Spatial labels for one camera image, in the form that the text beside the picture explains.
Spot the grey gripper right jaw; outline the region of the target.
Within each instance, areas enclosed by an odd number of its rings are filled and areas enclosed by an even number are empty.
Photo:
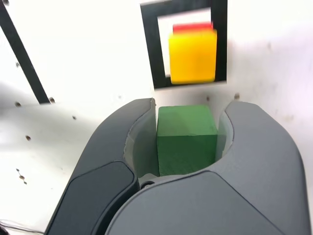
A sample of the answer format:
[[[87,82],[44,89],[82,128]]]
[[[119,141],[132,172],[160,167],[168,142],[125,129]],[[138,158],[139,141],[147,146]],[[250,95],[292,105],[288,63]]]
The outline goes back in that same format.
[[[132,196],[109,235],[302,235],[305,172],[290,134],[259,106],[220,116],[218,159]]]

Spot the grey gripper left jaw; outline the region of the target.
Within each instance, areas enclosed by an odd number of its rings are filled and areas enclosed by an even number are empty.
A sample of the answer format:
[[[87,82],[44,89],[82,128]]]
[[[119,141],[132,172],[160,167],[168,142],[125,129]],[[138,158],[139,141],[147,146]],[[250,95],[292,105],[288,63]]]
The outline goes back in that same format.
[[[48,235],[103,235],[119,208],[157,173],[156,104],[131,101],[94,131],[47,226]]]

